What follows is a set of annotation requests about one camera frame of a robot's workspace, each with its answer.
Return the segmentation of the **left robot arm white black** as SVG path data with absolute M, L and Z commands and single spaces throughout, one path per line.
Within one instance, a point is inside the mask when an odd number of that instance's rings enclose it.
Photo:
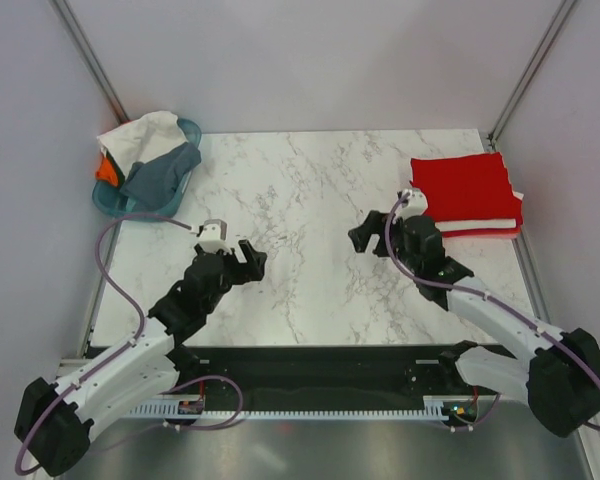
M 87 453 L 110 425 L 163 393 L 188 393 L 199 382 L 199 361 L 185 341 L 232 287 L 264 278 L 267 255 L 247 240 L 244 257 L 200 242 L 184 276 L 143 318 L 136 331 L 89 363 L 53 382 L 38 378 L 25 389 L 14 433 L 48 475 L 59 476 Z

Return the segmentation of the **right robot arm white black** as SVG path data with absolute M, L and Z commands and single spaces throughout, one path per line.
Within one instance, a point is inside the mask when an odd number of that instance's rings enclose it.
M 446 253 L 426 215 L 393 220 L 372 210 L 348 233 L 358 253 L 389 258 L 441 309 L 466 319 L 506 348 L 497 354 L 462 341 L 443 352 L 438 381 L 447 392 L 484 387 L 527 406 L 548 431 L 567 437 L 600 413 L 600 349 L 578 328 L 565 332 L 530 318 L 488 292 L 475 273 Z

